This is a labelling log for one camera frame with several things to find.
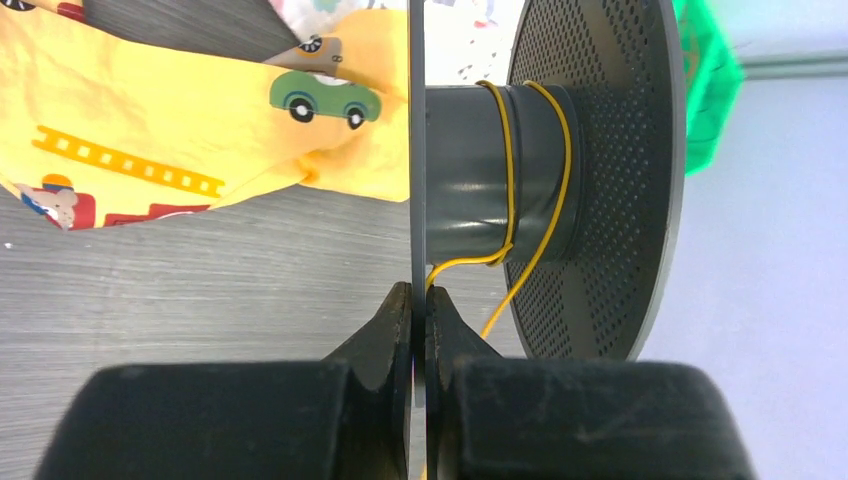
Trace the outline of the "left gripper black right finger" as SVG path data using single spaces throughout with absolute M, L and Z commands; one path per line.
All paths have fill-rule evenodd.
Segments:
M 505 358 L 427 298 L 431 479 L 752 479 L 724 396 L 683 364 Z

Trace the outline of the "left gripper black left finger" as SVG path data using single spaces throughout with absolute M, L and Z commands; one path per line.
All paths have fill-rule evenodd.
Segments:
M 320 360 L 135 364 L 96 372 L 39 479 L 404 479 L 411 294 Z

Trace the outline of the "black cable spool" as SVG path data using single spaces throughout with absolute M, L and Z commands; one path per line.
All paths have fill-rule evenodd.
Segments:
M 526 359 L 636 361 L 677 238 L 686 107 L 668 1 L 529 1 L 502 86 L 426 86 L 411 45 L 415 387 L 447 262 L 495 262 Z

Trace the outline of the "yellow snack bag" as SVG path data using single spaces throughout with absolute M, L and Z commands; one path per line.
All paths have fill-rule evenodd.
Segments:
M 407 15 L 363 9 L 272 63 L 154 47 L 39 3 L 1 9 L 1 185 L 62 230 L 294 185 L 409 196 Z

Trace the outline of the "white patterned cloth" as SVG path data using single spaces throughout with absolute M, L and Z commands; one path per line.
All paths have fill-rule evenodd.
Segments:
M 270 1 L 275 13 L 298 39 L 328 33 L 349 14 L 366 9 L 408 9 L 407 1 L 289 0 Z M 424 1 L 427 21 L 453 21 L 460 27 L 484 29 L 516 20 L 525 1 Z

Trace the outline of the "green three-compartment bin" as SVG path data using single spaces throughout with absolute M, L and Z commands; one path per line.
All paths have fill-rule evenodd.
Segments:
M 673 3 L 686 81 L 685 173 L 708 168 L 744 82 L 744 72 L 705 1 Z

